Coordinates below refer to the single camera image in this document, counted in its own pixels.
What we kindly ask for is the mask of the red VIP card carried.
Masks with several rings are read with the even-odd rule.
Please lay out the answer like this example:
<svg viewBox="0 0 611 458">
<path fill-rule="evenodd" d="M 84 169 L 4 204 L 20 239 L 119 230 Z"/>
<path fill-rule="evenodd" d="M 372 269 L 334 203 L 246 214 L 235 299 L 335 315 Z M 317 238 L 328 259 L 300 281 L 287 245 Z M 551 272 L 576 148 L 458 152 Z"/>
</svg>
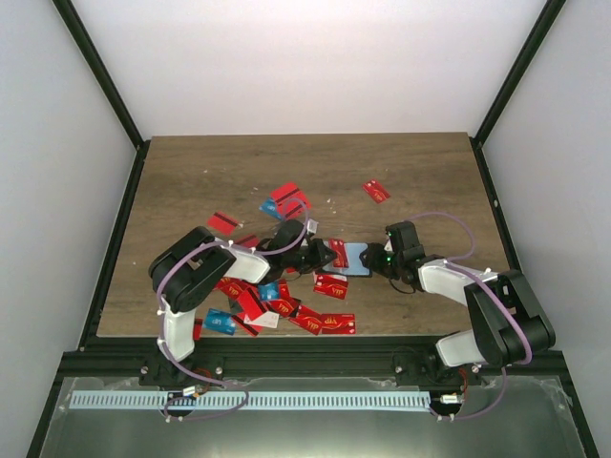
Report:
<svg viewBox="0 0 611 458">
<path fill-rule="evenodd" d="M 348 251 L 342 239 L 329 239 L 328 246 L 335 254 L 332 266 L 335 268 L 348 268 Z"/>
</svg>

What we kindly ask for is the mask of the black card holder wallet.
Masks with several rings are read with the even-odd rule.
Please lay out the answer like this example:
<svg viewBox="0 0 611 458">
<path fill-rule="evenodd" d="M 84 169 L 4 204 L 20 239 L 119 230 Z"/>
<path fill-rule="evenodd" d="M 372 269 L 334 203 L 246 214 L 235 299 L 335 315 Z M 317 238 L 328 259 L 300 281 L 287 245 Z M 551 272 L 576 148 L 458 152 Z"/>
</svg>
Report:
<svg viewBox="0 0 611 458">
<path fill-rule="evenodd" d="M 360 259 L 360 255 L 368 248 L 366 243 L 349 242 L 346 244 L 348 257 L 348 267 L 334 267 L 332 263 L 325 265 L 316 271 L 317 274 L 340 275 L 353 278 L 371 278 L 372 272 L 365 267 Z"/>
</svg>

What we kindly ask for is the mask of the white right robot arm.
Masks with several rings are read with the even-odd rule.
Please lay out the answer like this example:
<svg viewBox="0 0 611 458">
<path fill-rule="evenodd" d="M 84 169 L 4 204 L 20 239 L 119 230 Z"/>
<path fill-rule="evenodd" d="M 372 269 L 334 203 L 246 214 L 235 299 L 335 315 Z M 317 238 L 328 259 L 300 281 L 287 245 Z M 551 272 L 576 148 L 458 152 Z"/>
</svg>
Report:
<svg viewBox="0 0 611 458">
<path fill-rule="evenodd" d="M 464 364 L 529 364 L 556 344 L 555 329 L 521 271 L 481 271 L 457 264 L 457 257 L 428 255 L 409 220 L 387 226 L 386 234 L 385 245 L 370 243 L 359 254 L 364 267 L 468 310 L 471 328 L 440 339 L 425 359 L 431 382 L 446 384 Z"/>
</svg>

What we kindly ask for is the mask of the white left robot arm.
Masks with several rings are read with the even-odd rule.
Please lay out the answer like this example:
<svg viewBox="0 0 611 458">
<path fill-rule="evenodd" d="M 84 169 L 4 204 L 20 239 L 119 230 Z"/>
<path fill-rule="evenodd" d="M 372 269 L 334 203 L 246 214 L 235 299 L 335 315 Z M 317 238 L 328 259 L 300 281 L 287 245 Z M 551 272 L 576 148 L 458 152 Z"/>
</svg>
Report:
<svg viewBox="0 0 611 458">
<path fill-rule="evenodd" d="M 155 258 L 148 273 L 161 316 L 158 348 L 165 358 L 160 370 L 170 383 L 185 385 L 194 377 L 195 362 L 189 356 L 195 348 L 196 309 L 221 280 L 268 284 L 287 269 L 311 273 L 337 258 L 309 225 L 308 220 L 282 221 L 270 238 L 250 247 L 197 226 Z"/>
</svg>

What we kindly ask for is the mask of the red VIP card centre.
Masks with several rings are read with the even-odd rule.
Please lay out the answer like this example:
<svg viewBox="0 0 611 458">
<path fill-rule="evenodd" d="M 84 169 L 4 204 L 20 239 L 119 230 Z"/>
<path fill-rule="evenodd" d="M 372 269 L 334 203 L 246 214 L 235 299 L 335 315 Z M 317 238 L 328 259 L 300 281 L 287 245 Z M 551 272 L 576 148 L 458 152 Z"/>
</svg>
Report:
<svg viewBox="0 0 611 458">
<path fill-rule="evenodd" d="M 344 277 L 320 275 L 314 281 L 313 291 L 333 299 L 344 300 L 348 293 L 348 280 Z"/>
</svg>

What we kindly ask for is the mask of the red striped card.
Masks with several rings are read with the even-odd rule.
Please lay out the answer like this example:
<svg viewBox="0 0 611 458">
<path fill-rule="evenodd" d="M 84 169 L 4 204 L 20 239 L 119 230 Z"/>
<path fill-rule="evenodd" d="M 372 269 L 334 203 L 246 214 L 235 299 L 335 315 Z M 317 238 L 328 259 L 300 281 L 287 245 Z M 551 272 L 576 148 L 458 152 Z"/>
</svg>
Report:
<svg viewBox="0 0 611 458">
<path fill-rule="evenodd" d="M 294 182 L 288 182 L 273 190 L 270 197 L 277 203 L 283 202 L 288 198 L 293 198 L 301 193 L 301 189 Z"/>
<path fill-rule="evenodd" d="M 219 233 L 230 236 L 239 226 L 239 223 L 222 212 L 215 212 L 207 221 L 210 228 Z"/>
<path fill-rule="evenodd" d="M 278 212 L 284 219 L 295 219 L 310 208 L 311 204 L 308 198 L 300 191 L 287 196 L 277 203 Z"/>
<path fill-rule="evenodd" d="M 260 240 L 256 234 L 248 234 L 238 240 L 235 241 L 235 244 L 242 246 L 244 248 L 256 248 L 259 244 Z"/>
</svg>

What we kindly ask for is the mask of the blue VIP card centre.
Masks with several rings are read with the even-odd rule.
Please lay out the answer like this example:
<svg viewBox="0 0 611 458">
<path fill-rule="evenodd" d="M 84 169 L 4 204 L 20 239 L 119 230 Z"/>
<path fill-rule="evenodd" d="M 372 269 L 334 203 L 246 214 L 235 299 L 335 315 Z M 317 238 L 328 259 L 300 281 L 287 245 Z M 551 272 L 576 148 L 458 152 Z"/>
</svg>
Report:
<svg viewBox="0 0 611 458">
<path fill-rule="evenodd" d="M 264 302 L 278 300 L 281 297 L 280 286 L 276 281 L 259 284 L 257 289 L 260 299 Z"/>
</svg>

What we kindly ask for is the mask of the blue card under red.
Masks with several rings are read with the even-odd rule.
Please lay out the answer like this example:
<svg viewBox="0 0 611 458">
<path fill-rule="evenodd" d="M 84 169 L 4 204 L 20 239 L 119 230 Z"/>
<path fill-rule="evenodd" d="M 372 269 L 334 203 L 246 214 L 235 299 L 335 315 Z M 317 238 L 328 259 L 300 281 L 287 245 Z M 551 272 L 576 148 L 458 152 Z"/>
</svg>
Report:
<svg viewBox="0 0 611 458">
<path fill-rule="evenodd" d="M 273 198 L 267 198 L 260 205 L 259 210 L 274 219 L 277 219 L 277 220 L 283 219 L 283 216 L 278 212 L 276 202 Z"/>
</svg>

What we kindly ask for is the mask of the red striped card middle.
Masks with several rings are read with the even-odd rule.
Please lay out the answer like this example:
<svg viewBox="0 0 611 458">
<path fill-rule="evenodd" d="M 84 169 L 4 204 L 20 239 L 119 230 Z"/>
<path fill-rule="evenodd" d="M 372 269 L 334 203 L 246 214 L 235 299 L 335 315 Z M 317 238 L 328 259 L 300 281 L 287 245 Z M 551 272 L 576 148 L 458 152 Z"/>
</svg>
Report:
<svg viewBox="0 0 611 458">
<path fill-rule="evenodd" d="M 260 240 L 256 234 L 248 234 L 238 240 L 235 241 L 235 244 L 242 246 L 244 248 L 256 248 L 259 244 Z"/>
</svg>

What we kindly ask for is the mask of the red striped card top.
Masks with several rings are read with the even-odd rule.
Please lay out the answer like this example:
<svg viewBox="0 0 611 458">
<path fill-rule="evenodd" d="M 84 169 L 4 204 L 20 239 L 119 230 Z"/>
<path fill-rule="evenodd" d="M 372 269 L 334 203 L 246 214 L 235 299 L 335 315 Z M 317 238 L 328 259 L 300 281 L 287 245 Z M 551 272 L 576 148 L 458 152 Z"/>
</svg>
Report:
<svg viewBox="0 0 611 458">
<path fill-rule="evenodd" d="M 301 189 L 294 182 L 288 182 L 273 190 L 270 197 L 277 203 L 283 202 L 288 198 L 293 198 L 301 193 Z"/>
</svg>

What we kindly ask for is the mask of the red VIP card front right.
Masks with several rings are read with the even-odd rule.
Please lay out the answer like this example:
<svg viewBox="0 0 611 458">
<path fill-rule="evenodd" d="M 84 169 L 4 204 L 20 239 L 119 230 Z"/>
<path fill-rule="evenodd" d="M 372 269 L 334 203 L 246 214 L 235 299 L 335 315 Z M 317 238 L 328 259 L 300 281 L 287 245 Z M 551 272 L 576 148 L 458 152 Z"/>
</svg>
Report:
<svg viewBox="0 0 611 458">
<path fill-rule="evenodd" d="M 321 333 L 324 335 L 354 335 L 356 320 L 354 314 L 323 314 Z"/>
</svg>

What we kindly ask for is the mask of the lone red VIP card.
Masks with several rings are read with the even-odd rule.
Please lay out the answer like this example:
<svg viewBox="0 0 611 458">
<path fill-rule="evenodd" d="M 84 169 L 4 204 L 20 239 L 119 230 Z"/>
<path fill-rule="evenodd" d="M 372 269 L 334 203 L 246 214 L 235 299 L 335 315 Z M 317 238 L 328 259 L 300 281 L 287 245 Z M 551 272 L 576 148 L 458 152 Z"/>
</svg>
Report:
<svg viewBox="0 0 611 458">
<path fill-rule="evenodd" d="M 376 179 L 370 179 L 362 185 L 363 190 L 376 203 L 382 203 L 390 198 L 390 193 Z"/>
</svg>

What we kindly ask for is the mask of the white card front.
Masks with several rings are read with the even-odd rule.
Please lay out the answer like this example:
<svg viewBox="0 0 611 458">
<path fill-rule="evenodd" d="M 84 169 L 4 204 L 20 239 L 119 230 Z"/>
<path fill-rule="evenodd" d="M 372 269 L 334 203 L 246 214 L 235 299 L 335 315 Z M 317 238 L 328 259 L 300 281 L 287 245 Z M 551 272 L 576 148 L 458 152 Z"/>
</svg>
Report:
<svg viewBox="0 0 611 458">
<path fill-rule="evenodd" d="M 244 315 L 243 321 L 245 324 L 254 328 L 270 328 L 276 329 L 280 315 L 276 312 L 267 311 L 262 313 L 256 319 L 251 319 L 248 315 Z"/>
</svg>

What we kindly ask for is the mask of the red striped card left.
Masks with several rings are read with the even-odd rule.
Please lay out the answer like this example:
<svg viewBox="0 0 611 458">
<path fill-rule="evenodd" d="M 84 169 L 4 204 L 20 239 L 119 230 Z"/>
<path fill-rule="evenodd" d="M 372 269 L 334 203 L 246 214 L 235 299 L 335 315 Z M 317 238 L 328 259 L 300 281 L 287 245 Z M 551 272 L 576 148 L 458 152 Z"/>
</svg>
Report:
<svg viewBox="0 0 611 458">
<path fill-rule="evenodd" d="M 230 236 L 239 226 L 239 223 L 222 212 L 215 212 L 207 221 L 210 228 L 219 233 Z"/>
</svg>

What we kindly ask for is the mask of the blue card front left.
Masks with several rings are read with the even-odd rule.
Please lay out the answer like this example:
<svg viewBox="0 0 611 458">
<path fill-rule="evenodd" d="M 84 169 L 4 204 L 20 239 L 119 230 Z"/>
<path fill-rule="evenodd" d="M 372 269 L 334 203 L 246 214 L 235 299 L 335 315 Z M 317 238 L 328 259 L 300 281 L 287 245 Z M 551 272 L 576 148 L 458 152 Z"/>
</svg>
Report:
<svg viewBox="0 0 611 458">
<path fill-rule="evenodd" d="M 206 330 L 233 336 L 236 332 L 236 323 L 233 316 L 218 309 L 210 308 L 203 320 L 203 327 Z"/>
</svg>

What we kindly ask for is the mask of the black front frame rail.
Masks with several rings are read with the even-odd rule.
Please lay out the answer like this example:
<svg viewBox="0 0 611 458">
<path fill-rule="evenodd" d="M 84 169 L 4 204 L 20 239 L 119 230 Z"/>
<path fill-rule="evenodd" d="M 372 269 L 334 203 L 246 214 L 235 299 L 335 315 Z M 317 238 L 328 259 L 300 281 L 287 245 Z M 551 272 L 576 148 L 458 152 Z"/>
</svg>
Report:
<svg viewBox="0 0 611 458">
<path fill-rule="evenodd" d="M 434 336 L 305 336 L 203 338 L 184 366 L 217 380 L 256 378 L 390 379 L 426 388 L 475 385 L 469 365 L 445 368 Z M 136 377 L 143 385 L 187 386 L 193 378 L 158 351 L 152 338 L 94 338 L 67 352 L 57 370 L 67 377 Z"/>
</svg>

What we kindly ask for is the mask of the black frame post right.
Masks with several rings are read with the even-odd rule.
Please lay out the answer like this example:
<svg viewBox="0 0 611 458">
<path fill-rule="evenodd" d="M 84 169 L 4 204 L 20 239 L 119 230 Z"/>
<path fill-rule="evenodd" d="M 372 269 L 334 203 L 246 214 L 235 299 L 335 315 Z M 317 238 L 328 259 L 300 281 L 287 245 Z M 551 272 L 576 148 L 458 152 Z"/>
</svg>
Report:
<svg viewBox="0 0 611 458">
<path fill-rule="evenodd" d="M 492 105 L 485 114 L 475 136 L 471 137 L 472 146 L 475 149 L 482 148 L 491 135 L 565 4 L 565 0 L 547 0 L 544 3 Z"/>
</svg>

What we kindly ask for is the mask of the black frame post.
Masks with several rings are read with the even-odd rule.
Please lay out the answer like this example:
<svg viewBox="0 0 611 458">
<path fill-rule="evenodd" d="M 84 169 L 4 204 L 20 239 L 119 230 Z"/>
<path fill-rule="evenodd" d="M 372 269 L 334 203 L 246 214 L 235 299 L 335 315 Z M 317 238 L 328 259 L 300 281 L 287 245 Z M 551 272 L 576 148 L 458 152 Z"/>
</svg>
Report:
<svg viewBox="0 0 611 458">
<path fill-rule="evenodd" d="M 475 149 L 482 148 L 491 135 L 565 4 L 565 0 L 547 0 L 544 3 L 492 105 L 485 114 L 475 136 L 471 137 L 472 146 Z"/>
<path fill-rule="evenodd" d="M 78 14 L 74 3 L 70 0 L 52 0 L 52 3 L 115 113 L 123 131 L 136 150 L 142 149 L 145 145 L 145 140 L 100 56 L 92 37 Z"/>
</svg>

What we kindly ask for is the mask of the black frame post left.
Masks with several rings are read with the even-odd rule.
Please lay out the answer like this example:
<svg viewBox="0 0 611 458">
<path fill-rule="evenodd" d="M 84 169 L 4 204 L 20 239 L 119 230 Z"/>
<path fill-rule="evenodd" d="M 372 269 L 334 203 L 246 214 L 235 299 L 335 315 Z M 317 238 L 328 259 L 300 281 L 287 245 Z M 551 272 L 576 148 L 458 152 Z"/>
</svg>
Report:
<svg viewBox="0 0 611 458">
<path fill-rule="evenodd" d="M 52 0 L 52 3 L 115 113 L 123 131 L 136 150 L 142 149 L 145 145 L 145 140 L 100 56 L 92 37 L 78 14 L 74 3 L 70 0 Z"/>
</svg>

